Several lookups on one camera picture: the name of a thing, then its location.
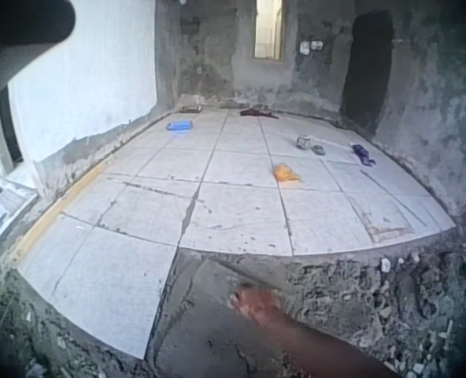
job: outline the window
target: window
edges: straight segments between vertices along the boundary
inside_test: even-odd
[[[257,0],[254,57],[282,59],[283,0]]]

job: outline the dark doorway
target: dark doorway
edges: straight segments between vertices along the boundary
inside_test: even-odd
[[[342,115],[374,135],[387,93],[392,65],[392,16],[387,10],[360,15],[342,97]]]
[[[14,131],[7,87],[4,87],[4,89],[0,91],[0,123],[2,124],[2,132],[4,133],[4,139],[6,140],[11,160],[13,160],[15,164],[21,163],[23,158],[21,156],[20,146],[18,145],[16,132]]]

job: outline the tiled floor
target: tiled floor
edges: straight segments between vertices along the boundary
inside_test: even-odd
[[[187,132],[167,132],[163,120],[131,141],[34,245],[22,275],[86,332],[143,358],[178,246],[301,256],[388,246],[454,226],[358,135],[323,121],[236,113],[191,116]],[[326,155],[296,148],[302,133]],[[378,165],[361,165],[351,143]],[[301,181],[277,183],[279,163]]]

